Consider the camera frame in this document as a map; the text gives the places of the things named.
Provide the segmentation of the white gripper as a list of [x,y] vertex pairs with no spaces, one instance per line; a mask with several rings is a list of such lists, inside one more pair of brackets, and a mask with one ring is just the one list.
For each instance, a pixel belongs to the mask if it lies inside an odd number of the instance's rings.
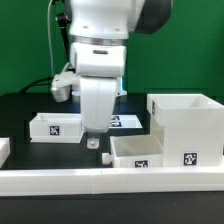
[[81,120],[87,132],[87,147],[97,149],[105,133],[118,96],[118,79],[124,75],[125,46],[92,45],[74,42],[70,62],[75,71],[54,76],[51,91],[57,102],[69,98],[72,85],[80,88]]

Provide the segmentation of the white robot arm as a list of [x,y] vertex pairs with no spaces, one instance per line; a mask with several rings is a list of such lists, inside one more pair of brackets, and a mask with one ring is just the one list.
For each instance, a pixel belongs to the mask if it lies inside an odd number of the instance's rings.
[[96,149],[109,129],[120,80],[125,73],[131,32],[153,34],[169,19],[173,0],[66,0],[71,21],[71,69],[54,76],[51,91],[56,101],[80,89],[81,121],[87,147]]

